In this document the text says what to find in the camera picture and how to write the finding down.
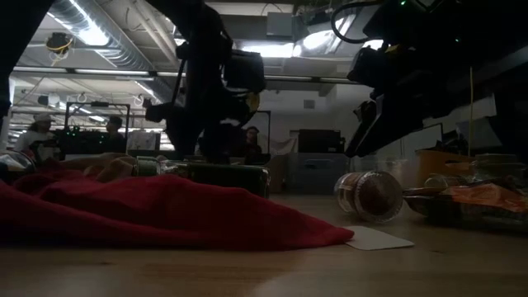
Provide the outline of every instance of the hat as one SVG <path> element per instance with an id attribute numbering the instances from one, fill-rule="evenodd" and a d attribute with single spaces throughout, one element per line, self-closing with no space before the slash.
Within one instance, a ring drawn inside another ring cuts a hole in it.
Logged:
<path id="1" fill-rule="evenodd" d="M 51 116 L 48 115 L 48 114 L 35 115 L 34 119 L 35 119 L 35 122 L 40 122 L 40 121 L 49 121 L 49 122 L 51 122 L 51 121 L 53 121 L 53 120 L 51 120 Z"/>

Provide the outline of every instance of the white shirt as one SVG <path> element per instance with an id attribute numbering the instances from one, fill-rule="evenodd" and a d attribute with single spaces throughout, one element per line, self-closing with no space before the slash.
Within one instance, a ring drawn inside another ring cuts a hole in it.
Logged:
<path id="1" fill-rule="evenodd" d="M 24 134 L 20 135 L 15 144 L 16 151 L 29 150 L 30 145 L 35 141 L 46 141 L 54 137 L 51 133 L 39 133 L 35 131 L 27 131 Z M 45 161 L 47 158 L 53 158 L 55 153 L 58 153 L 58 148 L 45 148 L 43 145 L 39 146 L 38 154 L 42 161 Z"/>

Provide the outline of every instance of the glass jar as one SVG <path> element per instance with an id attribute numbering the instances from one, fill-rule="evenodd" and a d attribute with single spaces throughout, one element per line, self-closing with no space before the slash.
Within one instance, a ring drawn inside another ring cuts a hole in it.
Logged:
<path id="1" fill-rule="evenodd" d="M 35 163 L 24 153 L 10 150 L 0 151 L 0 179 L 7 184 L 35 170 Z"/>
<path id="2" fill-rule="evenodd" d="M 403 205 L 402 187 L 387 172 L 353 172 L 335 186 L 337 202 L 348 214 L 375 223 L 390 221 Z"/>

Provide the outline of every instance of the ceiling light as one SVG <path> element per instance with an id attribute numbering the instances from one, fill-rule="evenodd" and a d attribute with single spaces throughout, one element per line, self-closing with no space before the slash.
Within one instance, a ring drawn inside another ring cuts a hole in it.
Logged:
<path id="1" fill-rule="evenodd" d="M 148 71 L 135 71 L 135 70 L 104 70 L 104 69 L 75 69 L 76 73 L 79 74 L 108 74 L 108 75 L 149 75 Z"/>
<path id="2" fill-rule="evenodd" d="M 90 116 L 90 119 L 97 121 L 105 121 L 105 119 L 101 118 L 99 115 L 92 115 Z"/>
<path id="3" fill-rule="evenodd" d="M 285 75 L 266 75 L 266 79 L 270 81 L 288 79 L 290 81 L 297 81 L 297 82 L 309 82 L 312 80 L 311 77 L 285 76 Z"/>
<path id="4" fill-rule="evenodd" d="M 163 71 L 159 71 L 158 72 L 158 76 L 160 77 L 177 77 L 178 76 L 178 73 L 177 72 L 163 72 Z M 181 74 L 181 77 L 184 78 L 186 76 L 185 73 L 182 73 Z"/>
<path id="5" fill-rule="evenodd" d="M 117 76 L 114 77 L 116 80 L 134 80 L 134 81 L 142 81 L 142 82 L 153 82 L 154 78 L 138 78 L 138 77 L 126 77 L 126 76 Z"/>
<path id="6" fill-rule="evenodd" d="M 290 58 L 294 50 L 293 43 L 285 45 L 247 45 L 243 51 L 259 53 L 263 58 Z"/>
<path id="7" fill-rule="evenodd" d="M 52 67 L 26 67 L 26 66 L 15 66 L 13 71 L 23 72 L 35 72 L 35 73 L 67 73 L 65 68 L 52 68 Z"/>
<path id="8" fill-rule="evenodd" d="M 140 86 L 142 89 L 144 89 L 150 96 L 154 97 L 154 99 L 160 101 L 157 97 L 156 97 L 156 94 L 154 93 L 154 91 L 149 88 L 149 87 L 146 87 L 144 86 L 143 84 L 139 83 L 139 82 L 136 82 L 134 81 L 134 83 L 136 83 L 138 86 Z"/>
<path id="9" fill-rule="evenodd" d="M 363 44 L 363 47 L 370 47 L 373 50 L 378 50 L 382 45 L 382 40 L 369 40 Z"/>
<path id="10" fill-rule="evenodd" d="M 344 20 L 345 20 L 344 18 L 340 18 L 339 20 L 337 20 L 336 27 L 339 28 Z M 304 38 L 303 45 L 308 50 L 315 50 L 319 46 L 325 45 L 328 42 L 330 42 L 330 40 L 332 40 L 333 37 L 335 37 L 335 35 L 333 34 L 332 30 L 315 32 Z"/>
<path id="11" fill-rule="evenodd" d="M 183 45 L 186 42 L 186 40 L 184 40 L 182 38 L 175 38 L 174 42 L 176 42 L 177 46 L 180 46 L 180 45 Z"/>
<path id="12" fill-rule="evenodd" d="M 300 45 L 296 45 L 294 47 L 294 51 L 291 53 L 292 57 L 300 57 L 300 55 L 303 53 L 303 50 L 301 49 Z"/>

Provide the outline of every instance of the wooden table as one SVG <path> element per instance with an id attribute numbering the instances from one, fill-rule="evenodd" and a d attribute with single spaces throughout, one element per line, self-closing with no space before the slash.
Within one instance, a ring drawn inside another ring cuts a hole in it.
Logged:
<path id="1" fill-rule="evenodd" d="M 335 225 L 331 197 L 276 197 Z M 2 247 L 0 296 L 528 296 L 528 238 L 432 227 L 403 214 L 376 229 L 416 247 L 292 252 Z"/>

